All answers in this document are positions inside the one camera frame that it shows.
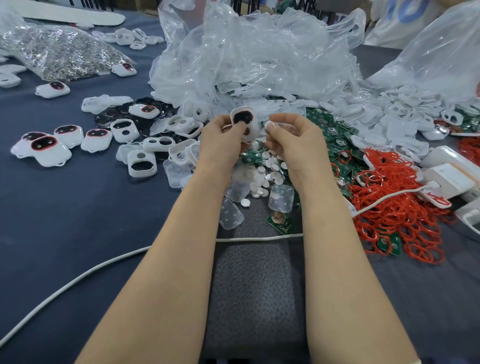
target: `plastic bag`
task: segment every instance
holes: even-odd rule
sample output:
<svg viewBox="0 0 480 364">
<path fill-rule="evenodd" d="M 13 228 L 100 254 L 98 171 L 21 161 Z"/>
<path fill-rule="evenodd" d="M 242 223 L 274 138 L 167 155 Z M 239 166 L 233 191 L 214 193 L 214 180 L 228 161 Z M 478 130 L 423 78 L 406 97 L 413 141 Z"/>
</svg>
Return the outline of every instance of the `plastic bag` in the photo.
<svg viewBox="0 0 480 364">
<path fill-rule="evenodd" d="M 450 8 L 368 81 L 383 89 L 415 83 L 449 103 L 473 99 L 480 82 L 479 19 L 480 0 Z"/>
<path fill-rule="evenodd" d="M 164 0 L 158 8 L 168 48 L 150 70 L 152 95 L 175 107 L 192 97 L 224 109 L 226 100 L 218 99 L 218 91 L 230 92 L 239 84 L 258 86 L 250 97 L 266 96 L 267 90 L 267 95 L 320 100 L 342 92 L 357 71 L 348 50 L 359 35 L 363 38 L 360 9 L 330 28 L 292 8 L 282 15 L 239 17 L 228 4 L 207 1 L 203 23 L 189 31 L 184 19 L 193 15 L 173 5 L 191 8 L 192 1 L 180 1 Z"/>
<path fill-rule="evenodd" d="M 71 81 L 134 63 L 78 28 L 27 23 L 6 0 L 0 0 L 0 48 L 45 81 Z"/>
</svg>

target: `gray fabric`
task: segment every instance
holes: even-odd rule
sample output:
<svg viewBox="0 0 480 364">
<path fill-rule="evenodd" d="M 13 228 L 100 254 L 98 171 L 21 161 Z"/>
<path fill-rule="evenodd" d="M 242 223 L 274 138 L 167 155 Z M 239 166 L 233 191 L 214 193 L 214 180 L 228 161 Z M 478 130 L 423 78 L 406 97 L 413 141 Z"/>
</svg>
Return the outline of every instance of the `gray fabric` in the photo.
<svg viewBox="0 0 480 364">
<path fill-rule="evenodd" d="M 158 20 L 128 13 L 122 24 L 162 35 Z M 112 31 L 108 28 L 98 30 Z M 18 160 L 10 147 L 29 131 L 52 132 L 74 123 L 94 128 L 82 113 L 84 97 L 147 96 L 152 60 L 164 46 L 143 51 L 119 47 L 138 74 L 79 80 L 72 93 L 52 100 L 34 95 L 43 82 L 30 72 L 22 84 L 0 89 L 0 336 L 58 288 L 112 257 L 150 245 L 178 191 L 162 169 L 136 182 L 117 162 L 118 144 L 101 153 L 73 150 L 64 167 L 45 169 Z M 365 76 L 396 56 L 395 51 L 359 47 Z M 242 210 L 245 221 L 219 237 L 271 236 L 267 199 Z M 372 265 L 421 355 L 479 355 L 480 246 L 465 226 L 444 228 L 448 261 L 430 267 L 401 258 L 371 257 Z M 0 363 L 73 363 L 141 257 L 103 269 L 42 310 L 4 348 Z M 303 358 L 307 353 L 301 239 L 277 243 L 217 244 L 204 353 L 209 357 Z"/>
</svg>

